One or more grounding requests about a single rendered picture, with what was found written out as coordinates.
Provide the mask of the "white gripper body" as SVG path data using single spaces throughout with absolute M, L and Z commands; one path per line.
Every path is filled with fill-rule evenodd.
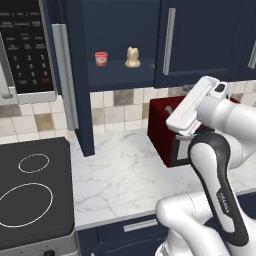
M 166 119 L 167 127 L 182 136 L 190 136 L 200 127 L 197 120 L 197 108 L 208 93 L 219 84 L 219 80 L 203 76 L 189 91 L 181 103 Z

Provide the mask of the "dark blue closed cabinet door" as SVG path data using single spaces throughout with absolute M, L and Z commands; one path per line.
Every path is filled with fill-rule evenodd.
M 237 74 L 238 81 L 256 80 L 256 67 L 248 68 L 251 52 L 256 40 L 256 0 L 248 0 L 245 20 L 241 32 L 242 57 Z
M 154 84 L 193 84 L 203 76 L 235 77 L 248 0 L 161 0 Z M 163 59 L 169 8 L 176 8 L 169 74 Z

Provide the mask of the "dark blue open cabinet door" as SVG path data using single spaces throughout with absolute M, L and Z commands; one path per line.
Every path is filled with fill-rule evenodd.
M 82 0 L 64 0 L 63 13 L 67 25 L 76 109 L 79 128 L 75 130 L 85 157 L 95 154 L 89 79 L 86 59 Z

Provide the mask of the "dark blue open cabinet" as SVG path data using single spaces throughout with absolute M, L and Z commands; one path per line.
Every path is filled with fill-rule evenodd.
M 153 84 L 160 0 L 83 0 L 89 88 L 92 92 Z M 140 66 L 125 66 L 129 47 Z M 106 66 L 94 54 L 107 52 Z

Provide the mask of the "dark red toaster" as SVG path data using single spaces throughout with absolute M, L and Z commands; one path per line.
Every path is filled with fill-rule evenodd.
M 184 96 L 151 99 L 149 104 L 148 137 L 154 145 L 163 163 L 168 167 L 188 165 L 188 145 L 191 139 L 179 138 L 179 134 L 168 129 L 166 119 L 169 113 L 182 102 Z

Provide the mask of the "beige lumpy object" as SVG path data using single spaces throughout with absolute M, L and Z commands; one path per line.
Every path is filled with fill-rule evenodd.
M 139 51 L 137 48 L 129 47 L 127 50 L 127 60 L 125 66 L 128 68 L 138 68 L 140 66 Z

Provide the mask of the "red cup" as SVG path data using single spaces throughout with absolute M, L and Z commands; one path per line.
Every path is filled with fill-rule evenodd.
M 107 52 L 96 52 L 94 54 L 95 62 L 97 66 L 106 66 L 108 60 L 108 53 Z

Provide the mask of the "dark blue drawer front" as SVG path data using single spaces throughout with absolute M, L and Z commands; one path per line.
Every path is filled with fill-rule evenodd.
M 158 222 L 157 226 L 127 233 L 123 231 L 124 225 L 150 219 L 157 220 L 156 215 L 79 230 L 77 237 L 81 256 L 155 256 L 168 234 L 166 227 Z

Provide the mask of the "black microwave oven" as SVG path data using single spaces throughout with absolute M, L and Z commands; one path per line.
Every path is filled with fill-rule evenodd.
M 0 106 L 56 96 L 43 1 L 0 0 Z

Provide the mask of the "black hob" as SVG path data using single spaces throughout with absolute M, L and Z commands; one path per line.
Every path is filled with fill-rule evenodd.
M 74 231 L 69 142 L 0 145 L 0 250 Z

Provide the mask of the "grey stove front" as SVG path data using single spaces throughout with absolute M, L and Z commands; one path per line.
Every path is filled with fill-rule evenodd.
M 0 250 L 0 256 L 80 256 L 76 232 L 60 238 Z

